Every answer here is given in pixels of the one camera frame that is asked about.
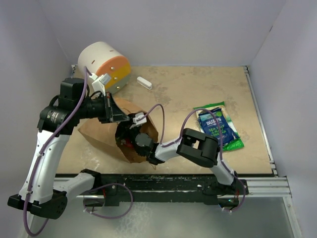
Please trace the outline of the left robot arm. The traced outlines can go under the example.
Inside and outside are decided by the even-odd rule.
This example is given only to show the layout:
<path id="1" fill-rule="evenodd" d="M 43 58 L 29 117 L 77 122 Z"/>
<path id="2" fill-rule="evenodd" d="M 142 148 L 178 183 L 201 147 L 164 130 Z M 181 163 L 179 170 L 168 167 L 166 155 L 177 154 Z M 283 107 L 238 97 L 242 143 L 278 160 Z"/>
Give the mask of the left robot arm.
<path id="1" fill-rule="evenodd" d="M 89 169 L 61 185 L 54 185 L 60 158 L 80 120 L 98 119 L 101 123 L 129 120 L 109 92 L 92 99 L 86 96 L 87 86 L 80 78 L 63 80 L 60 94 L 41 111 L 37 147 L 29 174 L 19 193 L 9 197 L 8 206 L 55 220 L 76 196 L 86 191 L 90 194 L 101 191 L 101 174 Z"/>

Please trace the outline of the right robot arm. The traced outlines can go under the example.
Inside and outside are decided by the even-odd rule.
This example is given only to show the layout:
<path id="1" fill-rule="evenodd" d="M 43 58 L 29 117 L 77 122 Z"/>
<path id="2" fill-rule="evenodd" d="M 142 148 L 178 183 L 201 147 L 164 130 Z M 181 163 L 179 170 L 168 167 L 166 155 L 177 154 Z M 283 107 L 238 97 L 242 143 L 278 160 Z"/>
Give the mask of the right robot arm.
<path id="1" fill-rule="evenodd" d="M 246 188 L 236 172 L 224 162 L 216 137 L 185 128 L 179 139 L 160 144 L 141 131 L 141 127 L 147 122 L 142 119 L 143 115 L 131 114 L 129 121 L 118 124 L 115 139 L 119 145 L 132 149 L 152 165 L 163 164 L 181 156 L 200 167 L 210 169 L 224 193 L 246 194 Z"/>

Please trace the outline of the brown paper bag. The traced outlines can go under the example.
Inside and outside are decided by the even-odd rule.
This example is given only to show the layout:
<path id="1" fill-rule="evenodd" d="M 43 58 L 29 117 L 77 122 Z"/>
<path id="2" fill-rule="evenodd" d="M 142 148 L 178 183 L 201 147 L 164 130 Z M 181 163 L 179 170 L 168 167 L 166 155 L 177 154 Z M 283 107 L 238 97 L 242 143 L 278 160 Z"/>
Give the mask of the brown paper bag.
<path id="1" fill-rule="evenodd" d="M 108 174 L 143 174 L 156 167 L 134 150 L 127 122 L 102 124 L 88 119 L 79 127 L 79 133 L 97 150 L 101 165 L 97 171 Z"/>

